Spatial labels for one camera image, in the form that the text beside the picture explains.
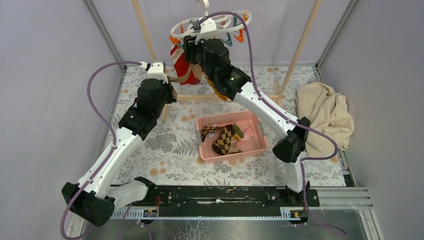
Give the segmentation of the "tan ribbed sock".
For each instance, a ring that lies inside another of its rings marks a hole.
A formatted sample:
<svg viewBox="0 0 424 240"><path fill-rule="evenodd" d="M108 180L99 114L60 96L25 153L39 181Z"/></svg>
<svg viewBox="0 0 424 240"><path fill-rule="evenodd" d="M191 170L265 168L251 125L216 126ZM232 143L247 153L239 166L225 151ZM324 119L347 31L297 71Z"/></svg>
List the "tan ribbed sock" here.
<svg viewBox="0 0 424 240"><path fill-rule="evenodd" d="M167 76L170 82L180 83L181 85L197 85L201 82L204 72L198 64L190 64L187 73L183 76Z"/></svg>

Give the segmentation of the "white round clip hanger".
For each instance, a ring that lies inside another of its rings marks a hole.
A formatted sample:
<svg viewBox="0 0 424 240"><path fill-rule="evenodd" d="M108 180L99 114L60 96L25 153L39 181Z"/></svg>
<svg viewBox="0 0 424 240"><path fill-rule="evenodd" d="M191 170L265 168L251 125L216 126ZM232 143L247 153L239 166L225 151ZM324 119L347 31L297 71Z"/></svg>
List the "white round clip hanger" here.
<svg viewBox="0 0 424 240"><path fill-rule="evenodd" d="M174 44L181 44L184 37L195 37L195 41L214 39L221 35L221 40L231 46L232 38L238 42L244 42L244 25L252 21L252 13L247 10L237 10L234 14L222 13L209 16L210 4L207 0L198 0L197 5L202 9L202 17L186 19L176 24L170 30L169 40Z"/></svg>

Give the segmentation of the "pink patterned sock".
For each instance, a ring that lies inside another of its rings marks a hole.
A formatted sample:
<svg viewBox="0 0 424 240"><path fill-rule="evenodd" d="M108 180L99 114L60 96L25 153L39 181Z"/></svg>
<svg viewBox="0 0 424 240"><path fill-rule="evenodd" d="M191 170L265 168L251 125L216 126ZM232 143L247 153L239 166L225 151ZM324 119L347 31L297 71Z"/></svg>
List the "pink patterned sock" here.
<svg viewBox="0 0 424 240"><path fill-rule="evenodd" d="M229 144L232 147L237 147L242 145L244 142L248 141L254 134L252 130L247 127L242 130L244 138L236 143L231 143L230 139L230 124L215 124L212 127L213 132L207 134L207 136L214 142L217 142L220 145Z"/></svg>

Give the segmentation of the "brown yellow argyle sock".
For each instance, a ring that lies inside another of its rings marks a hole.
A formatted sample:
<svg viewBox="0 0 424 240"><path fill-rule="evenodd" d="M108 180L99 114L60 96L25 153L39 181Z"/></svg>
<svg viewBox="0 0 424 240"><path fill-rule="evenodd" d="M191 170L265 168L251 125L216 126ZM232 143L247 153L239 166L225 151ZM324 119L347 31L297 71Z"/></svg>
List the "brown yellow argyle sock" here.
<svg viewBox="0 0 424 240"><path fill-rule="evenodd" d="M242 153L241 150L233 146L244 138L243 132L235 123L224 126L203 126L199 132L202 142L205 141L207 135L220 133L212 144L213 151L220 156Z"/></svg>

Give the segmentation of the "pink basket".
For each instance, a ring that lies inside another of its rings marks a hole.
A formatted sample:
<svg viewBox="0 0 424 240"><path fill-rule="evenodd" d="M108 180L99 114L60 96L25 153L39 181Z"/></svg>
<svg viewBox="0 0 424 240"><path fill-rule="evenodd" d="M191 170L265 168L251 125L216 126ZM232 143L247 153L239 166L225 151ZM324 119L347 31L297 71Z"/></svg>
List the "pink basket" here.
<svg viewBox="0 0 424 240"><path fill-rule="evenodd" d="M207 164L260 156L269 148L261 120L249 110L199 117L196 130Z"/></svg>

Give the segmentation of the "beige striped maroon sock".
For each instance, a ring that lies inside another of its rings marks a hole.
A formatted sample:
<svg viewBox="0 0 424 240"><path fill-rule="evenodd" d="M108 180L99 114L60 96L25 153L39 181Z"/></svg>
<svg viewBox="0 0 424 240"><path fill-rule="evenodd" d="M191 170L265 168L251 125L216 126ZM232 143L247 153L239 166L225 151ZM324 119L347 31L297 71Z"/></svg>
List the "beige striped maroon sock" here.
<svg viewBox="0 0 424 240"><path fill-rule="evenodd" d="M240 127L236 123L230 124L229 131L230 131L230 142L232 144L239 142L245 137L243 134L243 131L240 129Z"/></svg>

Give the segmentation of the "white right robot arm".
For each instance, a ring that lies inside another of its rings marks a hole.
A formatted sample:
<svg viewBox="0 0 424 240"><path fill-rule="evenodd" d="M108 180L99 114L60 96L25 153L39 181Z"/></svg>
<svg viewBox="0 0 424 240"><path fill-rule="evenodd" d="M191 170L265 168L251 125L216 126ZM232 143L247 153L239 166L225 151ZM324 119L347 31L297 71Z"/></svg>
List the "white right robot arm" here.
<svg viewBox="0 0 424 240"><path fill-rule="evenodd" d="M250 110L279 138L274 155L283 162L286 174L287 201L301 205L307 194L300 158L304 155L309 120L286 113L266 96L256 82L241 69L233 66L230 51L220 39L201 39L194 36L183 39L185 61L198 64L217 94Z"/></svg>

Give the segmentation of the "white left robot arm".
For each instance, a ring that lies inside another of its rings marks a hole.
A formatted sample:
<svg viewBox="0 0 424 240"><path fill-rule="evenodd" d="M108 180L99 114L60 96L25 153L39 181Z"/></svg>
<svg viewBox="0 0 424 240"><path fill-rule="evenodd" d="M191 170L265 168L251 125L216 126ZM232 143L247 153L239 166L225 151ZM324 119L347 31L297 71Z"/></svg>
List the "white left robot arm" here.
<svg viewBox="0 0 424 240"><path fill-rule="evenodd" d="M155 200L154 184L145 178L120 186L112 182L129 155L138 148L157 125L166 104L176 101L169 82L147 78L141 82L137 97L114 130L109 151L103 153L77 183L67 182L61 193L72 213L96 227L103 226L114 210L139 201L148 206Z"/></svg>

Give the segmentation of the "red sock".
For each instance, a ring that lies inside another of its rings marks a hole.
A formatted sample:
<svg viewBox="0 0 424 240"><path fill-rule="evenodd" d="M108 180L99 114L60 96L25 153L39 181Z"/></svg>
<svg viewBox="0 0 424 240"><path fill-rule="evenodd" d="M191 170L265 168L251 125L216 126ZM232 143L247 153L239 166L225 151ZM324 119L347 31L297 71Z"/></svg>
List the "red sock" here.
<svg viewBox="0 0 424 240"><path fill-rule="evenodd" d="M203 78L203 71L198 64L185 61L185 52L182 48L174 45L170 50L170 57L176 71L180 85L198 85Z"/></svg>

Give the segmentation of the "mustard yellow sock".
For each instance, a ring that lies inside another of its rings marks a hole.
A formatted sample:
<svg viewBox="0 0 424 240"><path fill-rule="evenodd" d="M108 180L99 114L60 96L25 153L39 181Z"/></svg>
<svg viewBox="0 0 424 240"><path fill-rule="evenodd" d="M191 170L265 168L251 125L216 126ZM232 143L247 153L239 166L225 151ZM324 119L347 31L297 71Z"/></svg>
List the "mustard yellow sock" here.
<svg viewBox="0 0 424 240"><path fill-rule="evenodd" d="M208 82L208 84L212 87L213 91L218 96L218 98L226 102L228 100L228 97L219 93L219 91L215 88L214 83L207 76L205 77L205 79Z"/></svg>

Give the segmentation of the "floral table mat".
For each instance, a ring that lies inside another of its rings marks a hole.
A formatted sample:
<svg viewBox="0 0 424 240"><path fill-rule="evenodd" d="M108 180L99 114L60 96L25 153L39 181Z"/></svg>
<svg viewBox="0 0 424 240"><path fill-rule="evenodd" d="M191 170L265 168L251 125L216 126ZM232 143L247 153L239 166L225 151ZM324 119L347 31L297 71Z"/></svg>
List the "floral table mat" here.
<svg viewBox="0 0 424 240"><path fill-rule="evenodd" d="M275 82L282 84L287 66L255 66L258 87L274 95ZM297 115L296 88L316 82L312 66L297 66L285 89L282 107ZM140 67L126 70L121 93L114 111L118 122L133 103L146 72ZM224 162L205 163L200 157L196 139L196 120L199 117L244 111L232 102L196 101L171 104L163 123L160 119L148 137L124 162L112 184L124 184L135 177L145 177L157 185L218 185L218 186L285 186L283 163L274 157L272 147L278 138L263 123L269 149L257 157L241 157ZM326 161L305 161L307 179L313 187L345 187L343 170L338 157Z"/></svg>

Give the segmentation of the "beige cloth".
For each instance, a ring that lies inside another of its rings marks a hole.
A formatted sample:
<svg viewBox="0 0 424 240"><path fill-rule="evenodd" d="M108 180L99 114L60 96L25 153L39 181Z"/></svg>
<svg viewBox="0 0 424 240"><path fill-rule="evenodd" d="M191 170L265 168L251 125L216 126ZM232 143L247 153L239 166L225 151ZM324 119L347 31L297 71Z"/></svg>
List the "beige cloth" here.
<svg viewBox="0 0 424 240"><path fill-rule="evenodd" d="M310 120L310 127L332 138L345 151L355 131L346 97L324 83L313 82L296 89L297 113Z"/></svg>

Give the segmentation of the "wooden rack frame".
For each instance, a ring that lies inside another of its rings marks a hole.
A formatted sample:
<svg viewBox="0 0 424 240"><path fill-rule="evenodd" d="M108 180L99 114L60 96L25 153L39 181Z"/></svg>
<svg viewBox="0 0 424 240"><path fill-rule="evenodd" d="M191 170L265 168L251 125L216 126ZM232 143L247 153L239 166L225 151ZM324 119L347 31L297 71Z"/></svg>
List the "wooden rack frame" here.
<svg viewBox="0 0 424 240"><path fill-rule="evenodd" d="M294 68L295 68L295 66L298 62L298 58L301 55L304 44L305 44L305 42L308 38L309 32L312 28L313 22L314 22L314 20L317 16L317 13L320 9L322 2L323 2L322 0L315 0L314 1L313 7L312 7L312 9L309 13L309 17L306 21L306 24L305 24L305 27L302 31L300 40L298 41L297 47L294 51L294 55L291 59L291 62L289 64L289 67L288 67L287 72L285 74L282 85L279 86L278 81L276 79L274 80L275 95L270 95L269 97L274 102L276 102L279 106L282 104L283 99L286 98L286 96L284 95L284 91L286 90L286 87L289 83L292 72L293 72L293 70L294 70ZM142 10L141 10L141 7L140 7L140 4L137 0L132 0L131 3L132 3L132 6L133 6L133 9L135 11L135 15L136 15L136 18L138 20L139 26L141 28L141 31L142 31L142 34L143 34L143 37L144 37L144 42L146 44L147 51L148 51L148 54L150 56L150 59L152 61L156 61L157 58L156 58L156 55L155 55L155 52L154 52L152 40L151 40L146 21L144 19L144 16L143 16L143 13L142 13Z"/></svg>

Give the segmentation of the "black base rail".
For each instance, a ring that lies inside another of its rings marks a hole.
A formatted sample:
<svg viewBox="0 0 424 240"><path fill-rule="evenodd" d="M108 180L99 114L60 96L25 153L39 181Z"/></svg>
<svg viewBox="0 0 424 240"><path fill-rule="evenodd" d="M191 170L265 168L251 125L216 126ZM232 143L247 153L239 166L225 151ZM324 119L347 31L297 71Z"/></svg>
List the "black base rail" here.
<svg viewBox="0 0 424 240"><path fill-rule="evenodd" d="M158 210L159 217L280 217L281 208L319 207L315 189L296 193L283 186L156 185L133 206Z"/></svg>

